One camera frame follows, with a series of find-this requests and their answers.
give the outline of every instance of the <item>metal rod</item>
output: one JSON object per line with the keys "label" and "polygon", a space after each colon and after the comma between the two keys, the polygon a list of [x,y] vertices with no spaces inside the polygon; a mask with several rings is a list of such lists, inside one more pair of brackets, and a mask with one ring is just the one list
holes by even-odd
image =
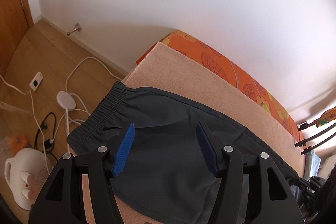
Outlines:
{"label": "metal rod", "polygon": [[303,150],[301,152],[301,155],[307,154],[308,152],[314,150],[315,148],[318,148],[319,146],[321,146],[322,144],[326,143],[327,141],[331,140],[332,138],[334,138],[336,136],[336,132],[331,135],[330,137],[326,138],[325,140],[321,141],[320,143],[318,143],[317,145],[314,145],[312,147],[306,148],[305,150]]}
{"label": "metal rod", "polygon": [[307,142],[312,141],[312,140],[320,137],[321,135],[323,135],[324,133],[326,133],[329,130],[333,129],[334,127],[336,127],[336,123],[332,124],[330,127],[326,128],[325,130],[322,130],[320,133],[315,134],[314,136],[311,136],[311,137],[306,138],[306,139],[304,139],[304,140],[302,140],[300,142],[297,142],[295,144],[295,147],[301,147],[303,145],[306,145]]}

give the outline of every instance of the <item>white round hub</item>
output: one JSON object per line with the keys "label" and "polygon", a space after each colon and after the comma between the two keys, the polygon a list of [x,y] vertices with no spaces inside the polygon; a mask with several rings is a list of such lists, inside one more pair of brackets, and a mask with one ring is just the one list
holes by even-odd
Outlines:
{"label": "white round hub", "polygon": [[74,110],[76,108],[75,100],[69,93],[65,91],[60,91],[57,94],[57,102],[64,109]]}

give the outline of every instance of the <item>baseboard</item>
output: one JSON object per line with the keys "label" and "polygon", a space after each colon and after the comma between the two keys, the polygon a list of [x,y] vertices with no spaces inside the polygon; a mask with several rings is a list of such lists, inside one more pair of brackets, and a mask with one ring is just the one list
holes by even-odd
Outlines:
{"label": "baseboard", "polygon": [[41,16],[41,15],[39,15],[39,16],[33,18],[33,22],[34,22],[34,24],[35,24],[36,22],[39,22],[41,19],[42,19],[42,16]]}
{"label": "baseboard", "polygon": [[[62,28],[60,28],[58,25],[56,25],[55,23],[51,22],[50,20],[46,19],[43,15],[41,15],[40,19],[43,19],[45,22],[47,22],[48,24],[50,24],[51,26],[53,26],[56,30],[60,31],[62,34],[67,35],[67,32],[65,30],[63,30]],[[129,71],[127,71],[123,66],[117,65],[115,62],[113,62],[107,56],[105,56],[102,52],[99,52],[98,50],[92,48],[86,42],[78,39],[74,35],[70,35],[70,36],[68,36],[68,38],[70,38],[76,44],[80,45],[82,48],[86,49],[89,53],[91,53],[95,57],[97,57],[100,60],[102,60],[103,62],[105,62],[111,68],[113,68],[116,71],[120,72],[123,76],[126,76],[129,73]]]}

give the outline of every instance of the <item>dark gray shorts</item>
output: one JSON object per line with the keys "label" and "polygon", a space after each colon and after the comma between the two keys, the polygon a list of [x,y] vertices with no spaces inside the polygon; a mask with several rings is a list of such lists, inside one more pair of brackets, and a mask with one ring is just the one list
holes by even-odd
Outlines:
{"label": "dark gray shorts", "polygon": [[298,178],[268,145],[228,116],[170,92],[134,90],[121,82],[67,141],[78,155],[90,153],[118,134],[123,121],[134,123],[135,139],[123,172],[111,180],[114,193],[162,223],[207,223],[211,214],[220,180],[208,171],[197,143],[199,121],[225,145],[244,154],[267,152],[285,179]]}

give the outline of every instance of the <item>metal rivet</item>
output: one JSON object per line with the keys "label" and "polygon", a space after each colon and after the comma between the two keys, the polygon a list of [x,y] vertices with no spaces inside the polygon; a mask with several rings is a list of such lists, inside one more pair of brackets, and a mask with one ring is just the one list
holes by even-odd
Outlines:
{"label": "metal rivet", "polygon": [[100,153],[104,153],[106,151],[107,151],[107,147],[106,146],[101,146],[101,147],[98,148],[98,152],[100,152]]}
{"label": "metal rivet", "polygon": [[269,158],[269,155],[268,155],[266,152],[261,152],[261,153],[260,153],[260,156],[261,156],[263,159],[268,159],[268,158]]}
{"label": "metal rivet", "polygon": [[71,158],[71,154],[70,153],[65,153],[63,156],[62,156],[63,159],[65,160],[68,160]]}
{"label": "metal rivet", "polygon": [[224,150],[225,150],[226,152],[232,152],[232,151],[233,151],[233,147],[232,147],[232,146],[229,146],[229,145],[226,145],[226,146],[224,147]]}

